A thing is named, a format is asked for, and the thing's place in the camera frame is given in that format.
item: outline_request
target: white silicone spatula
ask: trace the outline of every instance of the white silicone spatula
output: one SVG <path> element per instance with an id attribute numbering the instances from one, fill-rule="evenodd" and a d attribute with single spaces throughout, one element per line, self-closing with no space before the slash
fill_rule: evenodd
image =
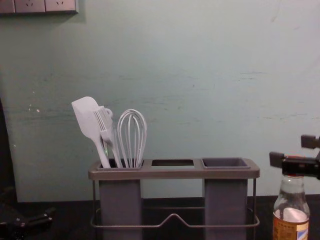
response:
<path id="1" fill-rule="evenodd" d="M 79 127 L 83 135 L 91 139 L 98 151 L 102 166 L 110 168 L 109 159 L 107 158 L 102 138 L 100 135 L 100 127 L 94 111 L 99 107 L 97 102 L 89 96 L 85 96 L 76 101 L 73 101 L 72 107 L 78 121 Z"/>

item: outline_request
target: white fork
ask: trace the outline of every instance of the white fork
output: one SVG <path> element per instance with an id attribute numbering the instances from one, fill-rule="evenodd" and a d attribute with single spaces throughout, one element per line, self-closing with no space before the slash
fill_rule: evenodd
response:
<path id="1" fill-rule="evenodd" d="M 99 122 L 100 134 L 103 141 L 111 147 L 116 166 L 118 168 L 123 168 L 118 150 L 117 138 L 115 137 L 113 128 L 112 111 L 104 106 L 99 106 L 99 108 L 94 111 L 94 115 Z"/>

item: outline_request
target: whisk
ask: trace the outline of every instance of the whisk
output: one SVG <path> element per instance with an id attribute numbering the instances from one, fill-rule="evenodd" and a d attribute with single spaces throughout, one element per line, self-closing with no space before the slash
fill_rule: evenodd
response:
<path id="1" fill-rule="evenodd" d="M 147 139 L 147 122 L 144 116 L 134 109 L 124 111 L 118 121 L 117 136 L 125 167 L 139 168 Z"/>

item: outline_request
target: bottle label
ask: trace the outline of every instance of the bottle label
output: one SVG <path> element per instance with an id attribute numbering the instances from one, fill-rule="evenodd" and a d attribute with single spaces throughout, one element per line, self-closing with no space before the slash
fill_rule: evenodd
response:
<path id="1" fill-rule="evenodd" d="M 273 216 L 273 240 L 307 240 L 309 221 L 288 222 Z"/>

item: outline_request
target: painted wall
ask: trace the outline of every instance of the painted wall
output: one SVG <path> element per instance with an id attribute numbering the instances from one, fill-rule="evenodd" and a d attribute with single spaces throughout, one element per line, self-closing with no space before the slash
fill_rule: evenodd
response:
<path id="1" fill-rule="evenodd" d="M 319 0 L 87 0 L 76 16 L 0 18 L 0 96 L 18 199 L 91 198 L 98 159 L 71 102 L 140 110 L 147 158 L 253 159 L 320 134 Z M 308 194 L 320 183 L 306 181 Z M 145 197 L 201 196 L 201 181 L 145 182 Z"/>

